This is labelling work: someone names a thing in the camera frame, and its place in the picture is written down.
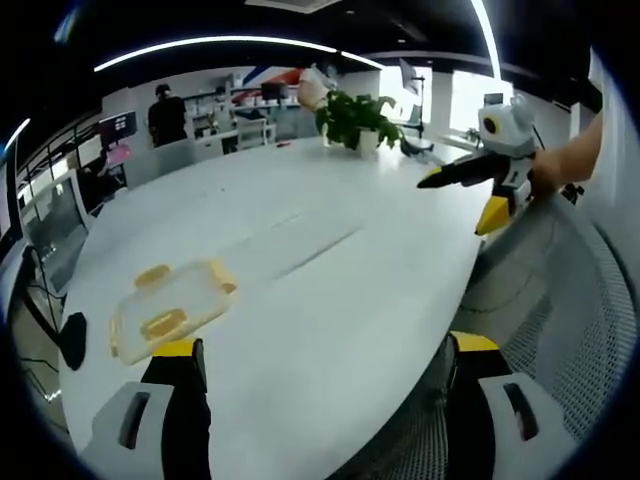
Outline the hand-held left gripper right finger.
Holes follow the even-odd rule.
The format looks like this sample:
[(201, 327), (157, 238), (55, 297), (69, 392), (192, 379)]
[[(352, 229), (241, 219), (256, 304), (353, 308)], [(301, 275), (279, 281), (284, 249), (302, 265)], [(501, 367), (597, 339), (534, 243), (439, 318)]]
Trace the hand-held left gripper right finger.
[(487, 337), (451, 331), (449, 479), (554, 479), (576, 448), (561, 405)]

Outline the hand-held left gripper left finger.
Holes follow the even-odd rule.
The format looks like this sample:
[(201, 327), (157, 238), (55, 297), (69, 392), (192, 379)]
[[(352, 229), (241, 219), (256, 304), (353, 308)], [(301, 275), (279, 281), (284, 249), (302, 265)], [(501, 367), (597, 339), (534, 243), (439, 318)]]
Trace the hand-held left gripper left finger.
[(204, 345), (170, 342), (96, 413), (80, 458), (99, 479), (209, 479)]

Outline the person's right hand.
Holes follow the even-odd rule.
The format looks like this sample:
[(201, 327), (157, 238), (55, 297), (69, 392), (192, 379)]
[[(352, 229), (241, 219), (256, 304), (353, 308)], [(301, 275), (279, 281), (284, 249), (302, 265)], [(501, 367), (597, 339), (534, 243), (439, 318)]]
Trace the person's right hand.
[(558, 192), (567, 183), (563, 172), (560, 149), (537, 150), (533, 158), (529, 179), (534, 200), (542, 200)]

